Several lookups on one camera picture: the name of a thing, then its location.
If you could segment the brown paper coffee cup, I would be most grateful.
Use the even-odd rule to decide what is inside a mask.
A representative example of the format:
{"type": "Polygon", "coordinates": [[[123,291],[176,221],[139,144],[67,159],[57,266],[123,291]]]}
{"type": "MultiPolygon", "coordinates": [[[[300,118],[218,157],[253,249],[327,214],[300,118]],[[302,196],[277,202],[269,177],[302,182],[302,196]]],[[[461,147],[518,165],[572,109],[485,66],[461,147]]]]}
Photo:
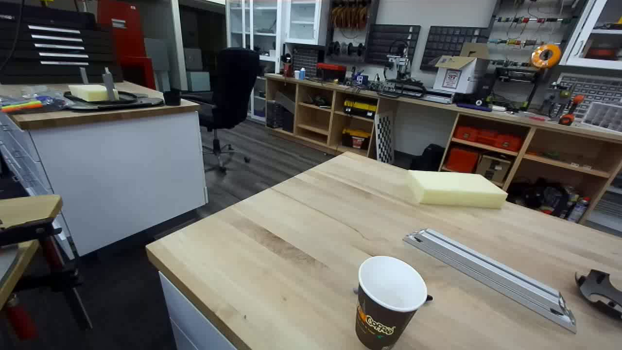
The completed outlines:
{"type": "Polygon", "coordinates": [[[358,268],[356,336],[370,350],[397,344],[430,299],[422,274],[397,256],[370,256],[358,268]]]}

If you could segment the black office chair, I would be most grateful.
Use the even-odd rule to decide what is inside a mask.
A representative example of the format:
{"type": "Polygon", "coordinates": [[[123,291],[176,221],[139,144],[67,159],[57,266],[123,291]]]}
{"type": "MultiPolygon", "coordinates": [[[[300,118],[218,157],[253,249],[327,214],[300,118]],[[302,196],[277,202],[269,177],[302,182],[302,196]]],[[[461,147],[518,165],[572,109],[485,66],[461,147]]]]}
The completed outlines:
{"type": "Polygon", "coordinates": [[[199,124],[212,134],[210,151],[216,157],[212,171],[226,175],[224,151],[234,153],[234,147],[222,146],[218,136],[224,128],[236,128],[249,114],[249,99],[261,74],[261,58],[253,48],[228,46],[218,52],[216,91],[210,101],[199,103],[199,124]]]}

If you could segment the yellow foam block on table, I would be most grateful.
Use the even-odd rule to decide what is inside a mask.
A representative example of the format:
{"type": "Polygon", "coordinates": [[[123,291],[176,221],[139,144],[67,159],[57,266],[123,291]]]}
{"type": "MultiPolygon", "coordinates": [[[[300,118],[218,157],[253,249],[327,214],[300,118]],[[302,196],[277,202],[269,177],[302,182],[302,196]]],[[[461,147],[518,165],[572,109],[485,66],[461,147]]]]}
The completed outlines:
{"type": "Polygon", "coordinates": [[[508,192],[479,173],[409,171],[407,182],[418,204],[500,210],[508,192]]]}

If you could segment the white cardboard box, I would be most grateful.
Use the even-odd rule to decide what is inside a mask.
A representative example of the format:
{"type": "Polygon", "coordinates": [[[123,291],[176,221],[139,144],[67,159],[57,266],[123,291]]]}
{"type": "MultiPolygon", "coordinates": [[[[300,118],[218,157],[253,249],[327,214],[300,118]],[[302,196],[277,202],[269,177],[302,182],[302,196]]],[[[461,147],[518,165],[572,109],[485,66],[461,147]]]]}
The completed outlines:
{"type": "Polygon", "coordinates": [[[442,56],[436,68],[436,91],[473,93],[488,68],[488,60],[477,56],[442,56]]]}

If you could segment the red storage bins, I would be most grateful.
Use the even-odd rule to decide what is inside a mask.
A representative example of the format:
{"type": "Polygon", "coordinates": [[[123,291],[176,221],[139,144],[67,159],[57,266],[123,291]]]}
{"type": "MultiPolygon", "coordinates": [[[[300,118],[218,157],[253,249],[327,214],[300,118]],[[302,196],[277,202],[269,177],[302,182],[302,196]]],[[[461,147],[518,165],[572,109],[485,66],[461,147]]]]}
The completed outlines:
{"type": "Polygon", "coordinates": [[[520,151],[523,146],[523,140],[516,134],[506,134],[490,128],[477,128],[469,124],[459,124],[453,136],[459,140],[494,146],[510,151],[520,151]]]}

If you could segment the white cabinet workbench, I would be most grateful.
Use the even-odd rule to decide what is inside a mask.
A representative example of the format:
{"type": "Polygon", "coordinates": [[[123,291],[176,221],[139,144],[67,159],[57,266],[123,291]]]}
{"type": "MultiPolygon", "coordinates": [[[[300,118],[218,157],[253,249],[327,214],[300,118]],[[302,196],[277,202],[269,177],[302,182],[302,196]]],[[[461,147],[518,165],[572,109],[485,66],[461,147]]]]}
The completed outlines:
{"type": "Polygon", "coordinates": [[[199,105],[0,114],[3,157],[30,194],[59,194],[61,247],[86,256],[209,202],[199,105]]]}

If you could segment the wooden shelving workbench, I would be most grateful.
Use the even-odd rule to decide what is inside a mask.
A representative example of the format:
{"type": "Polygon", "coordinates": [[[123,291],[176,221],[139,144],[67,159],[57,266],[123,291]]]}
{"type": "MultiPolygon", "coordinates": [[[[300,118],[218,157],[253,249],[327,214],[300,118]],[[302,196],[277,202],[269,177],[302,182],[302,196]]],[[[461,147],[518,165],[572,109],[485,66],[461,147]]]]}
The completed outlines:
{"type": "Polygon", "coordinates": [[[265,77],[271,128],[385,163],[401,142],[440,149],[432,171],[481,173],[529,208],[586,221],[622,167],[622,136],[545,116],[389,97],[335,81],[265,77]]]}

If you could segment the yellow foam on left bench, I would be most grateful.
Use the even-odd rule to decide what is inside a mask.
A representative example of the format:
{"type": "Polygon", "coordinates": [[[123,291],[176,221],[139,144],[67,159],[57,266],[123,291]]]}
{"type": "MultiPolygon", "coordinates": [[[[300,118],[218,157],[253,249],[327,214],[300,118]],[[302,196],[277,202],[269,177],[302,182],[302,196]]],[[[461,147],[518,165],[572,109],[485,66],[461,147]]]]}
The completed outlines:
{"type": "Polygon", "coordinates": [[[90,103],[113,101],[119,97],[117,89],[109,89],[107,85],[102,85],[102,83],[71,83],[69,91],[74,97],[90,103]]]}

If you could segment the red tool cabinet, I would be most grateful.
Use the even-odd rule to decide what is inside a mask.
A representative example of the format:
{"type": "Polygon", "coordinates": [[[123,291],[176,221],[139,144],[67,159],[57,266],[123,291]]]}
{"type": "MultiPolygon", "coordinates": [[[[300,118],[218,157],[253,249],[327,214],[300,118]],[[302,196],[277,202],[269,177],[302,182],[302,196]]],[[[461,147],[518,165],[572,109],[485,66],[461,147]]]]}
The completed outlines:
{"type": "Polygon", "coordinates": [[[146,87],[156,85],[152,58],[146,52],[142,15],[135,0],[98,0],[98,21],[113,37],[123,77],[146,87]]]}

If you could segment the orange filament spool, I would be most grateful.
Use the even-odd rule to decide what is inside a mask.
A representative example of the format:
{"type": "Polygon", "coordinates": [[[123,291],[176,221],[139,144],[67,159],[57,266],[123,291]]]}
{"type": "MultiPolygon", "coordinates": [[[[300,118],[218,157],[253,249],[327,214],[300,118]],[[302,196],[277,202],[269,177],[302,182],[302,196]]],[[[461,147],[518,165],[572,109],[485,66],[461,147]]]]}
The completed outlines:
{"type": "Polygon", "coordinates": [[[539,44],[533,52],[531,52],[531,64],[535,68],[555,68],[562,58],[562,48],[555,42],[545,42],[539,44]]]}

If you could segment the small wooden side table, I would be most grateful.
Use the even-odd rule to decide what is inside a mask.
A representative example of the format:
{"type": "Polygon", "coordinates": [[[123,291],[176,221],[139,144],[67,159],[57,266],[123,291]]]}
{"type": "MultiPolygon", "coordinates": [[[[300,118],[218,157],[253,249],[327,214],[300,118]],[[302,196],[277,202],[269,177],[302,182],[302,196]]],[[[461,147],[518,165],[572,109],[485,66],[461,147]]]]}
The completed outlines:
{"type": "Polygon", "coordinates": [[[0,313],[20,340],[34,340],[37,326],[20,305],[20,291],[47,287],[61,291],[82,330],[94,326],[78,286],[78,258],[61,251],[55,225],[63,210],[59,194],[16,196],[0,200],[3,284],[0,313]]]}

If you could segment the black tool chest drawers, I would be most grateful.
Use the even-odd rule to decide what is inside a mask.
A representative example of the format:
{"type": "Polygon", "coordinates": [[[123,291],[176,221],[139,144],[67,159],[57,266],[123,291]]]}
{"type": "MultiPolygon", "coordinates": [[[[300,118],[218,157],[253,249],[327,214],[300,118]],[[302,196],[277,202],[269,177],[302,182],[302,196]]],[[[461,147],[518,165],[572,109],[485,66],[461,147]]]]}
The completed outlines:
{"type": "Polygon", "coordinates": [[[100,81],[106,70],[123,79],[111,31],[94,13],[0,0],[3,83],[100,81]]]}

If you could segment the aluminium extrusion rail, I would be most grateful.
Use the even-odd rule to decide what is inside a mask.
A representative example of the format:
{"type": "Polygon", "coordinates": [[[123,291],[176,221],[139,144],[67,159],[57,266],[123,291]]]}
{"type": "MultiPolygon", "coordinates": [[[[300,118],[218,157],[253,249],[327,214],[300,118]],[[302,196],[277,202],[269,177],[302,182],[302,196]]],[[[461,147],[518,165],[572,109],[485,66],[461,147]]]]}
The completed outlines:
{"type": "Polygon", "coordinates": [[[405,241],[426,254],[450,264],[473,280],[496,289],[516,303],[539,313],[558,326],[576,332],[578,322],[564,295],[549,284],[543,284],[500,260],[494,260],[436,229],[409,233],[405,241]]]}

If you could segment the black metal bracket tool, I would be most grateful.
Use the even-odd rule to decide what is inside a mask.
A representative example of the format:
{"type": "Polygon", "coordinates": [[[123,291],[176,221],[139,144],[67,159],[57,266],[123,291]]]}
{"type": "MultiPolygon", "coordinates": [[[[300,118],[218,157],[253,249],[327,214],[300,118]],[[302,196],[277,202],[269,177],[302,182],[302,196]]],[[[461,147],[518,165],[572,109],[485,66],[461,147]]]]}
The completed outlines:
{"type": "Polygon", "coordinates": [[[622,291],[611,282],[603,270],[590,270],[576,278],[582,297],[603,315],[622,321],[622,291]]]}

